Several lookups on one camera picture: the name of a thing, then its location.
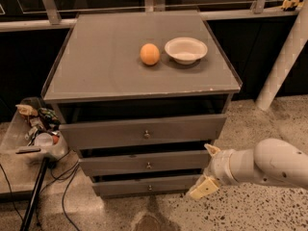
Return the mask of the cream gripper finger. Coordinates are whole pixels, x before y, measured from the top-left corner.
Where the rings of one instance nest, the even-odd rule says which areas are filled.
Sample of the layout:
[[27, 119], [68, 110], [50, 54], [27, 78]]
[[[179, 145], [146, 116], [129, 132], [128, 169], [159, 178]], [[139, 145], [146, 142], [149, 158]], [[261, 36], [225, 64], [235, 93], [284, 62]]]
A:
[[188, 196], [194, 200], [216, 192], [219, 188], [218, 181], [212, 177], [201, 176], [189, 189]]
[[216, 155], [220, 152], [220, 149], [216, 146], [213, 146], [209, 143], [205, 143], [204, 147], [208, 150], [210, 155]]

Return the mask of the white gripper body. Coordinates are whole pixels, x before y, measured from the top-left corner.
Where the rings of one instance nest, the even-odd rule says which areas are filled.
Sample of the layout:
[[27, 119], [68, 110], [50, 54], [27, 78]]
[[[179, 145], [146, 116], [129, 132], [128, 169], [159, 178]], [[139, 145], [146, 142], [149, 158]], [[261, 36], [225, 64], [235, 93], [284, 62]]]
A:
[[230, 167], [230, 159], [233, 153], [234, 150], [221, 150], [216, 155], [210, 155], [211, 160], [205, 172], [207, 176], [216, 179], [220, 186], [234, 186], [238, 184]]

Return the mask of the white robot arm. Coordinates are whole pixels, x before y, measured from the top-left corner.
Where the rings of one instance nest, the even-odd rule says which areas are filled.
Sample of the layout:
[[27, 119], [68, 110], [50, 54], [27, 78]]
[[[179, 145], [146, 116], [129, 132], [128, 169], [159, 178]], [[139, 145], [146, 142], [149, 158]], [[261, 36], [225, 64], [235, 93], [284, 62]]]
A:
[[194, 200], [221, 186], [252, 183], [260, 186], [308, 189], [308, 155], [288, 142], [265, 139], [253, 149], [220, 150], [206, 143], [210, 162], [187, 192]]

